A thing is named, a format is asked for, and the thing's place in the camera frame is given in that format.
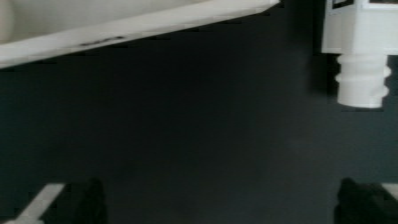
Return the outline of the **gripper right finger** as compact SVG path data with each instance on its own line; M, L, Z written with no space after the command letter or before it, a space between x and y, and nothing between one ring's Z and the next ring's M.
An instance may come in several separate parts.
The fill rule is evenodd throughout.
M391 194L393 198L398 200L398 184L382 183L382 188L386 189L386 191Z

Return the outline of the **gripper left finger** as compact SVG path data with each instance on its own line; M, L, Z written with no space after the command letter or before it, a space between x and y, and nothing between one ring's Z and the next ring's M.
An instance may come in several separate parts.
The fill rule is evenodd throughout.
M48 183L15 219L2 224L45 224L41 216L66 188L64 183Z

